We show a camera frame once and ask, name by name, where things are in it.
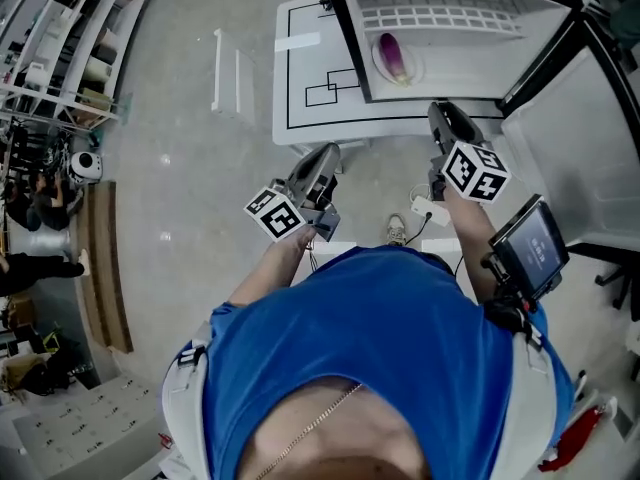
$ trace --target necklace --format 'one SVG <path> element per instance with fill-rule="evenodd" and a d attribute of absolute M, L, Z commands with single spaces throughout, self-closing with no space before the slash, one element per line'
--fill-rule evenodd
<path fill-rule="evenodd" d="M 295 446 L 298 443 L 300 443 L 300 441 L 302 441 L 305 437 L 307 437 L 318 425 L 320 425 L 320 423 L 326 420 L 333 411 L 335 411 L 338 407 L 340 407 L 340 404 L 342 404 L 342 402 L 344 402 L 347 398 L 353 395 L 361 387 L 362 387 L 362 384 L 356 384 L 355 386 L 351 387 L 348 391 L 345 391 L 344 393 L 342 393 L 342 395 L 340 395 L 340 398 L 338 398 L 335 402 L 333 402 L 326 411 L 324 411 L 314 421 L 312 421 L 309 425 L 307 425 L 305 429 L 302 432 L 300 432 L 298 437 L 296 437 L 293 441 L 289 443 L 289 445 L 282 451 L 282 453 L 278 456 L 278 458 L 274 460 L 271 464 L 269 464 L 262 471 L 262 473 L 260 473 L 256 477 L 256 480 L 262 480 L 265 476 L 271 473 L 276 468 L 276 466 L 280 464 L 284 460 L 284 458 L 291 453 L 291 450 L 293 450 Z"/>

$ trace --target purple vegetable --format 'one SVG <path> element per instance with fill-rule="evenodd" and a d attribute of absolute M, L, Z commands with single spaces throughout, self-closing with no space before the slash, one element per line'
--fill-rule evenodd
<path fill-rule="evenodd" d="M 404 68 L 400 45 L 396 38 L 389 33 L 384 33 L 380 36 L 380 56 L 395 81 L 403 87 L 407 87 L 409 85 L 409 77 Z"/>

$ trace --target person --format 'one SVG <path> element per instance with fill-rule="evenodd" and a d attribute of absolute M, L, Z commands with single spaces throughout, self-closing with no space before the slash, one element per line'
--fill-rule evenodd
<path fill-rule="evenodd" d="M 7 182 L 4 186 L 2 197 L 6 201 L 5 208 L 9 217 L 29 231 L 40 229 L 42 221 L 31 204 L 31 200 L 20 191 L 13 181 Z"/>
<path fill-rule="evenodd" d="M 31 288 L 39 279 L 88 276 L 91 272 L 84 249 L 77 263 L 64 260 L 63 256 L 29 256 L 24 253 L 5 256 L 0 253 L 0 297 Z"/>
<path fill-rule="evenodd" d="M 495 230 L 480 205 L 449 187 L 444 195 L 482 305 L 496 293 L 495 278 L 480 264 Z M 555 391 L 545 413 L 534 415 L 545 425 L 540 445 L 534 429 L 521 432 L 520 440 L 509 434 L 514 365 L 521 364 L 516 336 L 463 295 L 441 259 L 405 247 L 399 215 L 389 220 L 387 245 L 354 247 L 291 287 L 314 234 L 306 227 L 271 244 L 213 311 L 207 339 L 194 338 L 167 373 L 165 417 L 199 479 L 498 478 L 492 473 L 503 446 L 526 448 L 537 439 L 542 454 L 559 438 L 573 387 L 546 338 L 542 308 L 531 315 L 542 333 L 541 348 L 531 352 L 539 357 L 531 357 L 547 362 L 531 359 L 538 370 L 527 366 L 528 375 L 541 372 L 547 382 L 552 374 Z M 172 388 L 185 378 L 178 377 L 181 364 L 191 364 L 198 343 L 207 343 L 196 394 L 202 400 L 200 466 L 193 458 L 198 447 L 181 446 L 188 439 L 198 443 L 199 431 L 181 427 L 183 413 L 174 416 L 173 402 L 198 381 Z M 187 405 L 199 411 L 199 400 Z M 526 472 L 538 458 L 516 468 Z"/>
<path fill-rule="evenodd" d="M 48 186 L 47 179 L 41 172 L 31 174 L 29 186 L 33 192 L 33 206 L 42 222 L 56 231 L 69 227 L 70 217 L 78 207 L 82 193 L 79 192 L 78 197 L 71 202 L 72 192 L 63 190 L 59 172 L 55 175 L 53 189 Z"/>

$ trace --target white table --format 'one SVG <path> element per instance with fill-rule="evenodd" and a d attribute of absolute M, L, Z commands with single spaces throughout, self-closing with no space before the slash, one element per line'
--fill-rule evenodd
<path fill-rule="evenodd" d="M 295 146 L 430 135 L 431 100 L 365 103 L 338 20 L 319 2 L 295 0 L 278 7 L 276 44 L 309 33 L 318 33 L 320 42 L 275 52 L 273 142 Z M 451 101 L 487 136 L 500 133 L 503 117 L 493 101 Z"/>

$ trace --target blue shirt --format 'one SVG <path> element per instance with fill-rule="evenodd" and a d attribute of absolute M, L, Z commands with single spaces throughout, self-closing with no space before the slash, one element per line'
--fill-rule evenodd
<path fill-rule="evenodd" d="M 534 315 L 546 335 L 542 309 Z M 211 317 L 204 388 L 209 467 L 235 478 L 243 448 L 287 394 L 325 376 L 361 382 L 413 428 L 437 480 L 484 479 L 498 452 L 512 335 L 485 319 L 453 276 L 411 249 L 355 248 L 297 286 Z M 573 387 L 553 347 L 557 418 Z"/>

